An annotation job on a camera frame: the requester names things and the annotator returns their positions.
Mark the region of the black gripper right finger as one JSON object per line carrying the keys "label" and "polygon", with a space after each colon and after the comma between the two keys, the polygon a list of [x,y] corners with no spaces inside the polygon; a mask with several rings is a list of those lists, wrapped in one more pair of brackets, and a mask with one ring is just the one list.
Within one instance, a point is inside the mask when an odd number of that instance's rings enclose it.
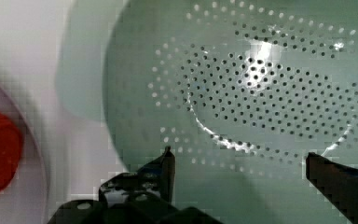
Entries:
{"label": "black gripper right finger", "polygon": [[316,153],[306,158],[306,178],[352,224],[358,224],[358,169]]}

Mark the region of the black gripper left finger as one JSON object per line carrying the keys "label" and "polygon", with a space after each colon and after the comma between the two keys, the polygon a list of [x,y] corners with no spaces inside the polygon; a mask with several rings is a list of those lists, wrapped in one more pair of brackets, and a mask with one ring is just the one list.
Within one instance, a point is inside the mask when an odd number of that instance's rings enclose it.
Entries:
{"label": "black gripper left finger", "polygon": [[175,177],[175,156],[171,147],[166,146],[164,152],[156,159],[141,167],[137,173],[145,180],[151,182],[151,189],[159,194],[159,197],[170,203],[172,201],[173,185]]}

